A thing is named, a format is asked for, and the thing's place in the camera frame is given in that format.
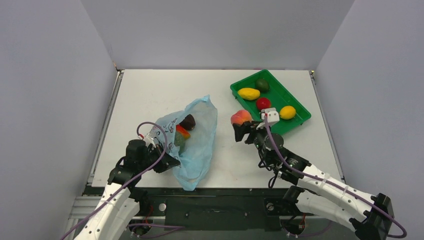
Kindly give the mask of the orange fake peach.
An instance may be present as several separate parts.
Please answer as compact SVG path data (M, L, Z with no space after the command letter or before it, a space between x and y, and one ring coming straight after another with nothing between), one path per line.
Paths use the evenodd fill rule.
M239 111L237 111L236 113L234 113L231 117L230 117L230 123L233 124L237 124L237 125L242 125L245 122L251 122L253 120L251 114L249 111L245 110L245 109L241 109Z

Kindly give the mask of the light blue plastic bag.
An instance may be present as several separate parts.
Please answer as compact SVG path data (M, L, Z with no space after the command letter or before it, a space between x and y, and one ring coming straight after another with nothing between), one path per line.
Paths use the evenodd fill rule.
M176 127L188 115L193 116L195 126L189 131L190 137L180 146ZM192 101L184 110L158 118L155 123L159 127L153 126L148 136L162 145L167 139L166 153L180 161L172 168L172 173L184 190L193 191L211 166L218 124L217 108L206 95Z

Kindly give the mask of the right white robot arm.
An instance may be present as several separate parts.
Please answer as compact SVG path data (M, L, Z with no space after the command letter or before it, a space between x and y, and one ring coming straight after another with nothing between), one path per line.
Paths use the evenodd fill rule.
M292 184L282 199L283 209L294 214L310 213L353 231L360 240L385 240L394 217L391 199L383 193L373 195L346 185L318 169L303 157L284 147L277 133L268 134L259 121L234 123L235 141L248 135L246 144L258 150L259 168L274 173L276 179Z

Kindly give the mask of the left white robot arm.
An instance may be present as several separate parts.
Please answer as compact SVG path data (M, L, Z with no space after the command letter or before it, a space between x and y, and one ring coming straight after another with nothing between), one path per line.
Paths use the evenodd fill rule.
M134 139L128 142L125 155L116 163L101 198L85 219L77 240L117 240L136 215L151 210L148 192L137 187L142 173L160 174L181 163L164 150L162 144Z

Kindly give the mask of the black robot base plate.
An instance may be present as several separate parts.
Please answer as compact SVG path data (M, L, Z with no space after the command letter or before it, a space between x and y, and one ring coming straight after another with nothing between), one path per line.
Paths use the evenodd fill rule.
M134 220L148 216L186 231L280 230L303 214L284 201L286 188L134 188L130 197L140 210Z

